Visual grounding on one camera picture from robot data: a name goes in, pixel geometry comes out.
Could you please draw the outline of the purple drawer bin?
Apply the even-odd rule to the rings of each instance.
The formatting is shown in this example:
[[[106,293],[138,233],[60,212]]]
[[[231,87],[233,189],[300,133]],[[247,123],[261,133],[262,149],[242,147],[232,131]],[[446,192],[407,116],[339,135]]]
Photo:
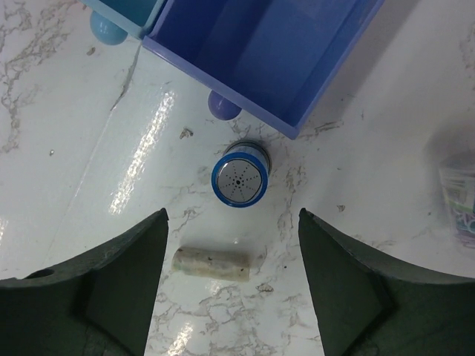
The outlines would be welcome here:
[[[221,120],[246,111],[290,139],[381,7],[380,1],[167,1],[143,39],[210,90]]]

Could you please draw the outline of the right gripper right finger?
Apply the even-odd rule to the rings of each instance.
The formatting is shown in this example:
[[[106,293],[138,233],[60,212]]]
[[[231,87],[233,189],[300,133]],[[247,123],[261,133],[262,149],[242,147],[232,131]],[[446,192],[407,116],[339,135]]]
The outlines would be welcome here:
[[[399,260],[307,210],[298,237],[326,355],[472,355],[474,280]]]

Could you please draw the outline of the cyan drawer bin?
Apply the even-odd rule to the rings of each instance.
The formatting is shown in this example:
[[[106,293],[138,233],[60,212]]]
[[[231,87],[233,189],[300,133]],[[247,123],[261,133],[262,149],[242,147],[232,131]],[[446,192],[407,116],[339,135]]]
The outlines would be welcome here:
[[[142,40],[148,35],[165,0],[82,0],[92,10],[90,28],[105,45],[119,45],[128,36]]]

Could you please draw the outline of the clear paperclip box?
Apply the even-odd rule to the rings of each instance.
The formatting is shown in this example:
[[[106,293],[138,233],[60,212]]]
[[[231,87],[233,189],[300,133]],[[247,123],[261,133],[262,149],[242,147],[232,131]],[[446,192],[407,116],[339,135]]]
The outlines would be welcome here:
[[[474,247],[474,132],[457,134],[439,163],[439,178],[454,237]]]

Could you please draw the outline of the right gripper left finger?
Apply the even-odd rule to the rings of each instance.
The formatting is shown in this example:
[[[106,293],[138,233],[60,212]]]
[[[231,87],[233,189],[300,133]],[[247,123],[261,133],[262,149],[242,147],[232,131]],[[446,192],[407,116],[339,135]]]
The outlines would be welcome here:
[[[123,234],[1,281],[2,355],[144,355],[168,239],[161,209]]]

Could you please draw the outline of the blue cap stamp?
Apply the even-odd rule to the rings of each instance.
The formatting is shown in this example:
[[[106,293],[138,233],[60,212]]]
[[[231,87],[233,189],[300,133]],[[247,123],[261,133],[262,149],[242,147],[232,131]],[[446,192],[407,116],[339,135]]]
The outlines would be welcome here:
[[[240,139],[226,148],[214,166],[213,192],[233,208],[252,206],[266,193],[271,169],[271,157],[261,143]]]

